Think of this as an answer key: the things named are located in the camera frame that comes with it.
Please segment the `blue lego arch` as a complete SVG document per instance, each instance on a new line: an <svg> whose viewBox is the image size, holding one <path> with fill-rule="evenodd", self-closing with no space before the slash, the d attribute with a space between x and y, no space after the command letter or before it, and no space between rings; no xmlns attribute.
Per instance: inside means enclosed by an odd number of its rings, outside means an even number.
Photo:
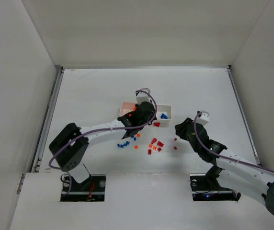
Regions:
<svg viewBox="0 0 274 230"><path fill-rule="evenodd" d="M168 119L168 117L165 114L161 114L160 118L161 119Z"/></svg>

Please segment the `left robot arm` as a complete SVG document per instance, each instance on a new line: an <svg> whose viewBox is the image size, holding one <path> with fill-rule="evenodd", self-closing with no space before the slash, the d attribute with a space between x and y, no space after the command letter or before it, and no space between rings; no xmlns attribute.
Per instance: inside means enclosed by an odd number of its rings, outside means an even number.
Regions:
<svg viewBox="0 0 274 230"><path fill-rule="evenodd" d="M50 143L49 150L53 157L48 166L69 174L77 183L82 184L90 178L89 171L81 162L88 148L135 136L156 119L156 113L155 102L142 102L134 111L105 124L78 127L75 123L70 123Z"/></svg>

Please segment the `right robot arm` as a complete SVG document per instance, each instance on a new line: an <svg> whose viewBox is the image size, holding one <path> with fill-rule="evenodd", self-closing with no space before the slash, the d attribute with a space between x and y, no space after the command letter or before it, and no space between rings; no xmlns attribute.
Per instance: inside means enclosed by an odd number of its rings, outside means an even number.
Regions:
<svg viewBox="0 0 274 230"><path fill-rule="evenodd" d="M209 138L196 120L175 125L175 134L188 141L193 151L212 167L205 178L212 188L222 187L242 193L266 207L274 216L274 170L253 164Z"/></svg>

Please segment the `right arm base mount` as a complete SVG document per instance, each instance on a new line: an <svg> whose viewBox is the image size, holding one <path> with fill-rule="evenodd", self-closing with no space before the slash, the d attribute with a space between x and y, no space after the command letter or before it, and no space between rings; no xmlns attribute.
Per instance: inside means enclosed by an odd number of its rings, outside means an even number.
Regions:
<svg viewBox="0 0 274 230"><path fill-rule="evenodd" d="M217 181L222 169L212 166L207 173L190 174L193 201L239 201L241 193L222 187Z"/></svg>

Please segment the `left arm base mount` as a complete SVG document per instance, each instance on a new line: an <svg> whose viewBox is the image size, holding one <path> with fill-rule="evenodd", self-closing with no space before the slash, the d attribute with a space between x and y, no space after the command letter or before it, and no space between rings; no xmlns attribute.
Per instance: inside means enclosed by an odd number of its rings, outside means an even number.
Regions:
<svg viewBox="0 0 274 230"><path fill-rule="evenodd" d="M61 175L61 202L103 202L106 175L92 174L84 164Z"/></svg>

